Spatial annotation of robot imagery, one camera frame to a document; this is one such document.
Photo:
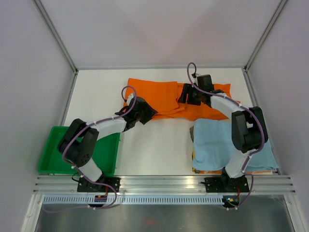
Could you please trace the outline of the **orange trousers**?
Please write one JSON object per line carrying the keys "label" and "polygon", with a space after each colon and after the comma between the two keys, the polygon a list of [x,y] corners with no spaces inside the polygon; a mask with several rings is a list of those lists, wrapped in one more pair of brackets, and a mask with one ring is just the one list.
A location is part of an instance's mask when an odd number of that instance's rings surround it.
{"label": "orange trousers", "polygon": [[154,82],[129,78],[129,86],[134,87],[137,96],[145,99],[158,114],[153,120],[164,118],[184,118],[190,121],[197,119],[225,120],[227,117],[218,110],[205,104],[191,105],[178,103],[184,84],[176,81]]}

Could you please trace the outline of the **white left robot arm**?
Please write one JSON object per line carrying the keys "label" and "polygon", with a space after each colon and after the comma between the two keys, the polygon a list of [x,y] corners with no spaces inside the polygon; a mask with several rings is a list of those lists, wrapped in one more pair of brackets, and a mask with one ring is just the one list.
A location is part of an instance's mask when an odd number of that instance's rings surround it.
{"label": "white left robot arm", "polygon": [[105,187],[103,171],[93,160],[97,141],[115,133],[130,130],[137,122],[146,124],[158,112],[141,97],[130,94],[126,106],[109,118],[86,123],[77,118],[72,121],[57,149],[64,162],[69,163],[88,181],[88,186],[95,192]]}

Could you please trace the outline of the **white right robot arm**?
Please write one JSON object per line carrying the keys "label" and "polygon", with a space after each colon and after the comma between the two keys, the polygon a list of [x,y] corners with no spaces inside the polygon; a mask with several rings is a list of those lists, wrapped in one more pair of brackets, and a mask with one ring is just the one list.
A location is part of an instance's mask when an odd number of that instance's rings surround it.
{"label": "white right robot arm", "polygon": [[231,121],[231,139],[237,150],[223,168],[220,186],[225,191],[237,187],[237,178],[243,177],[252,155],[262,150],[268,140],[264,116],[259,107],[245,107],[230,98],[221,89],[215,89],[209,74],[189,75],[189,84],[184,84],[179,103],[201,105],[221,112]]}

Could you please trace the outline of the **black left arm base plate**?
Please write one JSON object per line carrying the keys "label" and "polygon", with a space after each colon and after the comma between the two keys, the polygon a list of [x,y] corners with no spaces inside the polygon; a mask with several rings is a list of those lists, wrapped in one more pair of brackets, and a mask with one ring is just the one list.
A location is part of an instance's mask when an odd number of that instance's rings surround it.
{"label": "black left arm base plate", "polygon": [[119,192],[121,186],[121,178],[119,177],[106,177],[104,179],[104,185],[93,184],[85,180],[84,178],[79,178],[78,180],[74,177],[71,178],[74,182],[78,184],[77,192],[113,192],[111,187]]}

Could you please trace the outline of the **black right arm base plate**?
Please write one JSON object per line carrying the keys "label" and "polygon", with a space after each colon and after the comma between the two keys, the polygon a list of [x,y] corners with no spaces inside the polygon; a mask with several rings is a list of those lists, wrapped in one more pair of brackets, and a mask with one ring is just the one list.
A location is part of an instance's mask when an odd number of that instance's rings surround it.
{"label": "black right arm base plate", "polygon": [[206,177],[200,182],[207,193],[248,193],[249,185],[246,177],[228,178]]}

